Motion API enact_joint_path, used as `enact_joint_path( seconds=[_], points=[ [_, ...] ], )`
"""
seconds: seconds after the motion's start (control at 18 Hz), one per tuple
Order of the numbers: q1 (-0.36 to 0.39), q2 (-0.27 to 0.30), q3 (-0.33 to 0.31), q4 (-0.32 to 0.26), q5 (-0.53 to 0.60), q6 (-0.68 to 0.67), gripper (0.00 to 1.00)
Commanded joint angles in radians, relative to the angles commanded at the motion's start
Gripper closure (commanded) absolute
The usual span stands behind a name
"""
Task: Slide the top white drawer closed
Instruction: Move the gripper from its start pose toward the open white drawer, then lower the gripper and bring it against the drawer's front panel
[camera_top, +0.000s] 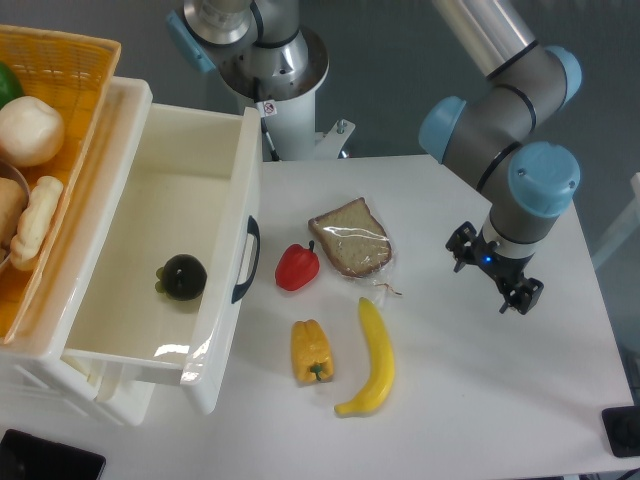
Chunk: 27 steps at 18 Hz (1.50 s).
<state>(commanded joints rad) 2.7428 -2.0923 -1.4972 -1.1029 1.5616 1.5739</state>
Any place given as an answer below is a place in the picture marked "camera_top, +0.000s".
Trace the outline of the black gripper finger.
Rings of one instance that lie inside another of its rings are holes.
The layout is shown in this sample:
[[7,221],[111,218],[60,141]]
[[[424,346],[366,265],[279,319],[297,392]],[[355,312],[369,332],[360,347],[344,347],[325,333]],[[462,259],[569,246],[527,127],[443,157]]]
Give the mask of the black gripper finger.
[[450,236],[445,244],[454,260],[453,271],[458,273],[466,265],[476,264],[476,229],[470,222],[464,222]]
[[499,312],[504,314],[512,309],[526,315],[537,304],[544,289],[544,284],[535,278],[522,276],[516,283],[500,280],[498,290],[503,297]]

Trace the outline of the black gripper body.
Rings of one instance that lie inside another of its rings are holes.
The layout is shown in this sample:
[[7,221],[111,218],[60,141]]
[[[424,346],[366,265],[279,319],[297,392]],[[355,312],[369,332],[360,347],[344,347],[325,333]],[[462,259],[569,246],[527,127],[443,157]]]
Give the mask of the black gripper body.
[[531,259],[531,245],[502,236],[494,227],[483,227],[472,241],[475,264],[498,286],[510,293],[522,283],[524,268]]

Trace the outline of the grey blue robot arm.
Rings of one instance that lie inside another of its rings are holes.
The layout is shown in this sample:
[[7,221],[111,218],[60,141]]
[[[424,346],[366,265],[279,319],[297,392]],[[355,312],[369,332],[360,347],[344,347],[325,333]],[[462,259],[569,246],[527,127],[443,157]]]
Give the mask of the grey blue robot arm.
[[[542,47],[507,1],[439,1],[436,9],[491,88],[481,100],[438,102],[420,146],[490,202],[480,229],[465,223],[446,247],[458,267],[495,283],[505,308],[527,313],[543,290],[525,267],[580,182],[565,148],[528,143],[579,90],[582,71],[563,48]],[[166,25],[197,70],[217,71],[240,107],[254,107],[271,161],[339,155],[346,135],[315,129],[315,93],[328,72],[322,40],[299,20],[295,1],[186,1]]]

